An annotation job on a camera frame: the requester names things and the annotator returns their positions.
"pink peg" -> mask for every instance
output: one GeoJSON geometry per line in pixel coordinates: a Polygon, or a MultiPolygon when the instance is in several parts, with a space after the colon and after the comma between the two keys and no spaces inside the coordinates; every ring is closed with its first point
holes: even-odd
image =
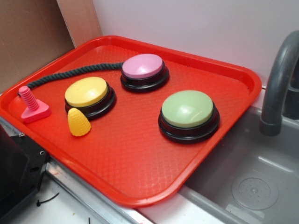
{"type": "Polygon", "coordinates": [[[51,114],[51,109],[44,102],[36,99],[30,88],[22,86],[19,89],[19,94],[24,100],[27,108],[21,115],[21,118],[25,123],[31,123],[33,121],[48,117],[51,114]]]}

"white wall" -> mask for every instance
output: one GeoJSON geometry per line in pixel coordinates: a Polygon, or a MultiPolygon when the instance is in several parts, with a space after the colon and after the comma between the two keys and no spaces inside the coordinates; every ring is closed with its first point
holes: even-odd
{"type": "Polygon", "coordinates": [[[103,35],[237,64],[267,80],[298,0],[93,0],[103,35]]]}

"black object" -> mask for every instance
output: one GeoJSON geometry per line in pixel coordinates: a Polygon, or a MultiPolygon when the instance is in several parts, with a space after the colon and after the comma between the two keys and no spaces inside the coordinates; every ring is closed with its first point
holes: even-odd
{"type": "Polygon", "coordinates": [[[64,78],[70,78],[70,77],[85,74],[88,72],[121,69],[122,65],[123,65],[123,62],[88,65],[88,66],[73,69],[70,71],[59,72],[59,73],[55,73],[52,75],[44,76],[36,81],[33,81],[33,82],[27,84],[26,86],[28,86],[30,89],[32,89],[32,88],[38,87],[40,85],[46,84],[51,81],[64,79],[64,78]]]}
{"type": "Polygon", "coordinates": [[[46,201],[43,201],[43,202],[40,202],[39,200],[37,200],[37,203],[36,203],[37,207],[40,207],[43,203],[46,203],[46,202],[49,202],[49,201],[53,200],[53,199],[56,198],[58,195],[59,195],[59,193],[55,194],[52,198],[50,198],[50,199],[48,199],[48,200],[46,200],[46,201]]]}
{"type": "Polygon", "coordinates": [[[31,138],[9,137],[0,125],[0,223],[38,193],[47,161],[31,138]]]}
{"type": "Polygon", "coordinates": [[[108,83],[107,83],[107,87],[108,87],[108,91],[106,95],[103,97],[103,99],[90,106],[84,106],[84,107],[71,106],[68,104],[66,99],[64,99],[66,112],[68,112],[71,108],[76,108],[80,110],[87,117],[88,120],[93,120],[104,116],[114,107],[116,103],[116,94],[114,92],[114,89],[110,87],[108,83]]]}
{"type": "Polygon", "coordinates": [[[162,69],[148,78],[129,78],[121,70],[121,84],[125,90],[131,92],[150,92],[156,90],[169,80],[169,70],[163,62],[162,69]]]}
{"type": "Polygon", "coordinates": [[[268,79],[260,118],[260,132],[280,133],[282,115],[299,119],[299,30],[282,43],[268,79]]]}
{"type": "Polygon", "coordinates": [[[184,144],[207,140],[217,131],[219,121],[220,114],[214,103],[212,116],[204,124],[196,127],[182,128],[173,126],[164,119],[162,110],[158,118],[161,133],[171,141],[184,144]]]}

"big round button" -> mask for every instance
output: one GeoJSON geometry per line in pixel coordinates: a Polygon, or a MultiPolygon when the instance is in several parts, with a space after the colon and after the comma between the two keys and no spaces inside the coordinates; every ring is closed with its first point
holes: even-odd
{"type": "Polygon", "coordinates": [[[121,84],[131,92],[153,91],[165,85],[168,80],[168,68],[158,55],[136,55],[122,65],[121,84]]]}
{"type": "Polygon", "coordinates": [[[169,140],[196,143],[210,138],[217,131],[219,121],[219,112],[208,95],[187,90],[174,93],[164,101],[158,124],[169,140]]]}
{"type": "Polygon", "coordinates": [[[116,102],[114,89],[100,77],[83,78],[65,92],[65,110],[80,110],[89,120],[109,112],[116,102]]]}
{"type": "Polygon", "coordinates": [[[108,92],[108,86],[100,77],[83,78],[73,83],[65,92],[65,100],[74,107],[84,107],[95,104],[103,99],[108,92]]]}
{"type": "Polygon", "coordinates": [[[133,79],[148,78],[163,68],[163,60],[158,55],[142,54],[129,58],[122,65],[123,73],[133,79]]]}
{"type": "Polygon", "coordinates": [[[211,98],[199,91],[181,91],[168,97],[162,105],[164,119],[176,127],[195,127],[205,123],[213,113],[211,98]]]}

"green button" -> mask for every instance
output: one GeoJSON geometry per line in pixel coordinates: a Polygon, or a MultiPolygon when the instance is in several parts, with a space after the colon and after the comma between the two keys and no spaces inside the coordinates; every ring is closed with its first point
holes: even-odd
{"type": "Polygon", "coordinates": [[[164,119],[182,128],[199,126],[213,114],[211,98],[200,91],[186,90],[172,94],[162,105],[164,119]]]}

